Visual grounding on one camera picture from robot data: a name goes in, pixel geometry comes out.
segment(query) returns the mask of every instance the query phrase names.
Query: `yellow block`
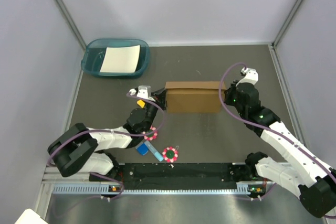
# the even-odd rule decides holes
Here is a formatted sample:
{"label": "yellow block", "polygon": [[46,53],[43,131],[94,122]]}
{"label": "yellow block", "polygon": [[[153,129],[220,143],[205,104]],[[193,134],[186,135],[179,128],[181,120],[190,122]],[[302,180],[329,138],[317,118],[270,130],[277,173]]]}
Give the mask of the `yellow block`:
{"label": "yellow block", "polygon": [[137,105],[139,105],[142,109],[143,109],[143,107],[145,107],[145,105],[146,105],[146,103],[144,102],[144,101],[142,101],[142,100],[139,100],[138,102],[136,102],[137,103]]}

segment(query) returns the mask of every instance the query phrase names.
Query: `pink flower-shaped object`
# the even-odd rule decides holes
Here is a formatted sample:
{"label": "pink flower-shaped object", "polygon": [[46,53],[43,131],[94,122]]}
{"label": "pink flower-shaped object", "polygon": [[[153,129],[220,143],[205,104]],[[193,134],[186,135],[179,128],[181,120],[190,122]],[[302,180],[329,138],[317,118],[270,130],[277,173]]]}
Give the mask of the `pink flower-shaped object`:
{"label": "pink flower-shaped object", "polygon": [[158,132],[156,131],[156,128],[151,126],[150,130],[148,132],[153,132],[152,134],[149,134],[147,136],[144,136],[143,138],[148,141],[152,141],[153,139],[156,139],[158,136]]}
{"label": "pink flower-shaped object", "polygon": [[178,154],[178,151],[173,147],[167,147],[162,152],[164,160],[166,160],[168,163],[176,161],[177,157],[179,156]]}

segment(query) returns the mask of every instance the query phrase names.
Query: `white paper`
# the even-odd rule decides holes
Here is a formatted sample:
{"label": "white paper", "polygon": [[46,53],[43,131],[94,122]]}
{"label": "white paper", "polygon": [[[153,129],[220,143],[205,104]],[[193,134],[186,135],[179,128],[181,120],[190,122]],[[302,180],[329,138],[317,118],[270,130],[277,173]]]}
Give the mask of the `white paper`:
{"label": "white paper", "polygon": [[100,72],[134,73],[139,61],[140,45],[133,47],[108,47]]}

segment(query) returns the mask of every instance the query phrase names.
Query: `white object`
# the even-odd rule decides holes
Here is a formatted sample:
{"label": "white object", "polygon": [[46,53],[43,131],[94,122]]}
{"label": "white object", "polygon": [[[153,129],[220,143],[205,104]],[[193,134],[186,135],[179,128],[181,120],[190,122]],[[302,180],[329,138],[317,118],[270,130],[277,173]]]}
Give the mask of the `white object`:
{"label": "white object", "polygon": [[100,150],[107,150],[110,148],[126,148],[130,142],[132,141],[132,138],[130,136],[122,135],[122,134],[116,134],[115,131],[125,132],[129,133],[124,127],[119,127],[116,129],[105,129],[110,130],[111,132],[94,132],[90,133],[92,138],[97,139],[98,141],[98,147],[95,149],[95,151]]}
{"label": "white object", "polygon": [[[107,129],[110,132],[94,132],[90,133],[92,138],[97,140],[98,146],[95,151],[107,150],[110,148],[126,148],[132,138],[130,136],[117,134],[115,131],[129,133],[125,128],[119,127],[116,129]],[[99,173],[107,174],[113,168],[112,160],[104,153],[92,153],[90,158],[83,165],[79,173]]]}
{"label": "white object", "polygon": [[[292,165],[293,169],[296,170],[301,177],[303,185],[311,187],[317,182],[315,179],[317,176],[323,178],[327,175],[318,165],[298,150],[298,148],[301,148],[314,157],[314,155],[288,131],[284,123],[273,123],[270,125],[270,128],[283,133],[294,142],[294,144],[290,144],[282,137],[266,130],[264,130],[260,136],[262,140],[269,143],[285,160],[288,161],[289,164]],[[316,157],[316,160],[326,169],[331,168],[330,165],[324,163],[319,158]]]}
{"label": "white object", "polygon": [[244,78],[242,78],[237,84],[236,86],[238,86],[240,83],[251,83],[251,84],[256,84],[259,80],[259,75],[257,73],[257,71],[255,69],[252,68],[243,68],[241,70],[241,74],[244,76]]}
{"label": "white object", "polygon": [[15,222],[15,224],[48,224],[40,215],[32,211],[31,209],[26,209],[20,218]]}
{"label": "white object", "polygon": [[108,47],[100,72],[134,73],[139,61],[140,46]]}
{"label": "white object", "polygon": [[300,175],[290,166],[281,165],[271,157],[265,157],[256,164],[256,170],[260,177],[268,178],[297,198],[300,197],[299,185],[303,185]]}

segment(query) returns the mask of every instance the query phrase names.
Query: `white wall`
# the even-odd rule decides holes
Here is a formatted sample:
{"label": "white wall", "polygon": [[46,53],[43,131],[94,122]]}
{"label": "white wall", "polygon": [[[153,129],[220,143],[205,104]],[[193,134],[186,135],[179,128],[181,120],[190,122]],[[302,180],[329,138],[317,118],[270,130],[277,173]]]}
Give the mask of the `white wall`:
{"label": "white wall", "polygon": [[82,51],[53,0],[0,0],[0,223],[34,208]]}
{"label": "white wall", "polygon": [[309,146],[333,167],[336,167],[335,13],[335,0],[305,0],[278,46]]}
{"label": "white wall", "polygon": [[273,41],[296,0],[64,0],[86,43],[152,45]]}

